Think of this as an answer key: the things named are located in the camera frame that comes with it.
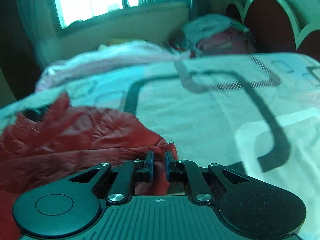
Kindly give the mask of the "grey and red pillows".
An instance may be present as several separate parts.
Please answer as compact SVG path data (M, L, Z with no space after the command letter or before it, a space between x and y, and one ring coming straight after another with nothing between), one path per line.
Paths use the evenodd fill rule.
M217 13L186 23L169 45L179 52L190 51L191 57L256 52L252 32L239 21Z

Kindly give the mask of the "pink folded blanket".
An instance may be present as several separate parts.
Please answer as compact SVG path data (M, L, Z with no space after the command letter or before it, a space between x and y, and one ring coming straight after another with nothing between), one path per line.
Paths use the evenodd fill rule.
M190 56L191 51L189 50L172 53L154 43L142 40L111 46L102 44L98 50L78 54L68 60L57 61L49 65L36 83L35 92L119 68L186 60Z

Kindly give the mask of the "dark wooden wardrobe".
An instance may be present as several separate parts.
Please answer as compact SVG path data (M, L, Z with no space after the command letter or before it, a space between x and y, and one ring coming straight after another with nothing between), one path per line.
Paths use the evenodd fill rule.
M16 0L1 0L1 70L17 100L33 94L41 69Z

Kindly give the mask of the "red quilted down jacket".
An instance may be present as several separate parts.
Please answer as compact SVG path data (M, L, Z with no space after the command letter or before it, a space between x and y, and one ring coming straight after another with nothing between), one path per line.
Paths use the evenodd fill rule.
M155 154L155 178L136 194L165 195L169 183L164 153L175 145L145 127L133 114L112 108L73 107L61 94L39 122L19 114L1 134L1 239L18 239L12 216L18 196L100 163L120 166Z

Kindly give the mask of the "red scalloped headboard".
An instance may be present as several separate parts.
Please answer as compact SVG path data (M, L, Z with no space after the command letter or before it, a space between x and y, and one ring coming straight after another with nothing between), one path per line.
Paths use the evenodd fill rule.
M301 28L286 0L230 0L225 15L252 31L259 53L300 53L319 60L319 20Z

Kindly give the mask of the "left teal curtain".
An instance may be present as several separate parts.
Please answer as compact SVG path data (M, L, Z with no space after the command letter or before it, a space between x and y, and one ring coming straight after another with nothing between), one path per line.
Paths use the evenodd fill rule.
M53 0L16 0L23 27L41 68L57 60L56 12Z

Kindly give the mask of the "patterned white bed quilt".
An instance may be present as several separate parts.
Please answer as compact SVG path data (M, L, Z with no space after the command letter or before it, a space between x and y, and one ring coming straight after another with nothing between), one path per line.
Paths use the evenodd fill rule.
M177 159L218 163L297 195L302 239L319 239L319 61L296 53L211 56L119 68L37 92L1 110L39 122L66 93L73 107L133 114Z

